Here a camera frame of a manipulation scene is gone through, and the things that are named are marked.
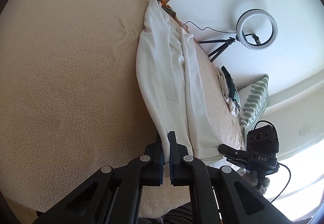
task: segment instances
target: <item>window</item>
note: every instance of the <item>window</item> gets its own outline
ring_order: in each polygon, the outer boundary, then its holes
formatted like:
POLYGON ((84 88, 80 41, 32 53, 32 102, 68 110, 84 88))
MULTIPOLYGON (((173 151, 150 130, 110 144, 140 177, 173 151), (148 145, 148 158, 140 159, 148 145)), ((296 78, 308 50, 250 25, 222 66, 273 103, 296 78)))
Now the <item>window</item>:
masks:
MULTIPOLYGON (((324 189, 323 150, 324 140, 280 161, 289 167, 291 180, 273 205, 290 220, 306 215, 321 203, 324 189)), ((271 201, 286 185, 289 173, 281 166, 277 173, 267 177, 271 183, 265 198, 271 201)))

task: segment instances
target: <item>pillow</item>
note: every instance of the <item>pillow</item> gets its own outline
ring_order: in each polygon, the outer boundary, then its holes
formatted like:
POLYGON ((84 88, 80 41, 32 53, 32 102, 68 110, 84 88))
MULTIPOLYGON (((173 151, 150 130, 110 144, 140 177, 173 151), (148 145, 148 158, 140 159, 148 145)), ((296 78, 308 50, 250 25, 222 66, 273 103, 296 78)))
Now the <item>pillow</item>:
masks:
POLYGON ((268 83, 269 76, 266 75, 259 81, 239 91, 244 114, 239 122, 245 145, 247 133, 254 128, 268 104, 268 83))

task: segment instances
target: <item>folded clothes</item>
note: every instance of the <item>folded clothes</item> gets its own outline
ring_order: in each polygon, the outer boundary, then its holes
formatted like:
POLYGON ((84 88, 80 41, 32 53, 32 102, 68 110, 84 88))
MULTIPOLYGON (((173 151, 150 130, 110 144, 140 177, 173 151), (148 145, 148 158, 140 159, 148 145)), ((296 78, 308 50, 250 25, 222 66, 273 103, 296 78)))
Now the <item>folded clothes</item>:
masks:
POLYGON ((229 110, 234 117, 239 114, 243 116, 242 108, 239 104, 239 94, 236 90, 235 84, 228 73, 226 68, 223 66, 222 69, 217 67, 218 80, 221 85, 223 98, 228 104, 229 110))

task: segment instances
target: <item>screw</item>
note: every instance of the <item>screw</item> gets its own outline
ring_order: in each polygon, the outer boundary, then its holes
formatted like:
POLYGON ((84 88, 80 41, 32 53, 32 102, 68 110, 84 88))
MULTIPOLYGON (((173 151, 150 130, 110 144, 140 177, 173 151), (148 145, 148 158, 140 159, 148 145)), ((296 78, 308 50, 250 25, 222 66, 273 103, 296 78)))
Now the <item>screw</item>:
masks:
POLYGON ((192 162, 193 161, 193 157, 191 155, 185 155, 183 157, 183 159, 186 161, 186 162, 192 162))
POLYGON ((103 172, 104 174, 110 173, 111 172, 111 167, 110 166, 103 166, 101 168, 101 172, 103 172))
POLYGON ((231 167, 229 166, 223 166, 222 171, 226 174, 230 173, 232 171, 231 167))
POLYGON ((150 159, 151 159, 151 158, 150 158, 148 155, 142 155, 142 156, 140 157, 140 160, 141 160, 142 162, 148 162, 150 159))

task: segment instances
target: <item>white towel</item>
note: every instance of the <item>white towel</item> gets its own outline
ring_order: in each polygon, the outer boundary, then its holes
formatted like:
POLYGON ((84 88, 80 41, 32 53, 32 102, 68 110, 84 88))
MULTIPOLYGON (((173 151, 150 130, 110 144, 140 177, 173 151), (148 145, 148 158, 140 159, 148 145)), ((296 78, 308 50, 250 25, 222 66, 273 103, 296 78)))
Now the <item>white towel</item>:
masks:
POLYGON ((145 14, 136 58, 136 74, 146 107, 169 162, 169 131, 189 154, 211 164, 222 143, 209 123, 193 36, 170 22, 156 0, 145 14))

